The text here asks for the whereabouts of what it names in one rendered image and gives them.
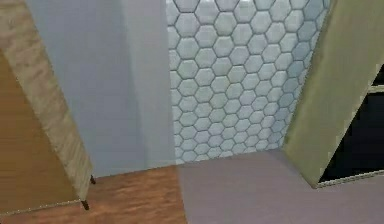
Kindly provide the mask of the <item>olive green shelf unit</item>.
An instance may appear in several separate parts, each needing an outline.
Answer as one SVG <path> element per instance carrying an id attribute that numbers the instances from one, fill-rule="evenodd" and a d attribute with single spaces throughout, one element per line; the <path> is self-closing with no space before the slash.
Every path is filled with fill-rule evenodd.
<path id="1" fill-rule="evenodd" d="M 314 189 L 321 182 L 380 67 L 384 0 L 331 0 L 283 151 Z"/>

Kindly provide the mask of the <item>light wooden cabinet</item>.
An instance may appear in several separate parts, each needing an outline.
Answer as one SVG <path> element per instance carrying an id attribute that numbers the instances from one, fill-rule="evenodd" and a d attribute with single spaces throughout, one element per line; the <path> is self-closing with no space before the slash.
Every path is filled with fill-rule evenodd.
<path id="1" fill-rule="evenodd" d="M 0 216 L 80 203 L 93 167 L 26 0 L 0 0 Z"/>

